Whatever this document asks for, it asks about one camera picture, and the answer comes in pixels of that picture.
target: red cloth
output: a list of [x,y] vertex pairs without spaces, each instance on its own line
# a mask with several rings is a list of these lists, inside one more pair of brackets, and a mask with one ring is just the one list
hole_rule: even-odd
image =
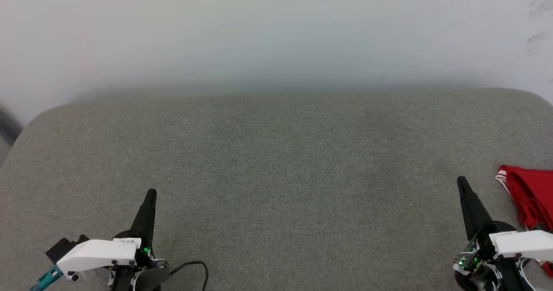
[[[529,229],[543,223],[548,230],[553,230],[553,170],[503,165],[499,167],[496,179],[517,206],[520,223]],[[553,277],[548,262],[541,267]]]

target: robotic arm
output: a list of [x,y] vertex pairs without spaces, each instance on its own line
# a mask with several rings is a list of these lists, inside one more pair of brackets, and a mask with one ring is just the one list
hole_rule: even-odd
[[527,260],[553,261],[553,234],[519,233],[494,221],[467,179],[457,179],[464,227],[469,240],[454,260],[455,279],[465,291],[535,291],[524,275]]
[[156,197],[156,190],[148,190],[130,230],[120,232],[112,240],[89,240],[83,234],[77,242],[60,240],[46,252],[54,266],[30,290],[43,291],[62,275],[76,281],[77,272],[94,269],[112,291],[161,291],[160,284],[178,270],[202,264],[206,270],[203,291],[209,277],[204,262],[184,263],[170,272],[166,260],[155,258],[152,240]]

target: black cable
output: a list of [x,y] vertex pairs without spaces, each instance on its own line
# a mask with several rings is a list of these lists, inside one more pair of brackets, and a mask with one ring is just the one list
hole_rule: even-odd
[[186,267],[187,265],[195,265],[195,264],[203,265],[203,268],[205,268],[205,270],[206,270],[206,279],[203,281],[203,287],[202,287],[202,291],[205,291],[206,285],[207,285],[207,279],[209,278],[209,271],[207,270],[207,265],[202,261],[190,261],[190,262],[182,263],[182,265],[180,265],[177,268],[173,269],[170,272],[170,274],[172,276],[174,273],[180,271],[182,268]]

